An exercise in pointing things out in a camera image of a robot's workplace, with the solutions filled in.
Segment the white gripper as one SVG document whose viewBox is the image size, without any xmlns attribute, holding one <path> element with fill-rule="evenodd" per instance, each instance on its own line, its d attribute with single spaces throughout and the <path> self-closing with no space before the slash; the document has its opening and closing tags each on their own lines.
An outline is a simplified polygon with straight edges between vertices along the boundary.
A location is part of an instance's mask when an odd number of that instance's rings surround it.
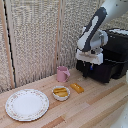
<svg viewBox="0 0 128 128">
<path fill-rule="evenodd" d="M 78 60 L 84 61 L 83 62 L 83 77 L 87 77 L 87 72 L 86 72 L 86 62 L 90 62 L 92 64 L 90 64 L 90 70 L 93 70 L 93 66 L 94 64 L 102 64 L 103 63 L 103 53 L 102 53 L 103 49 L 102 48 L 97 48 L 94 49 L 94 54 L 92 54 L 91 52 L 82 52 L 80 50 L 77 50 L 76 52 L 76 58 Z"/>
</svg>

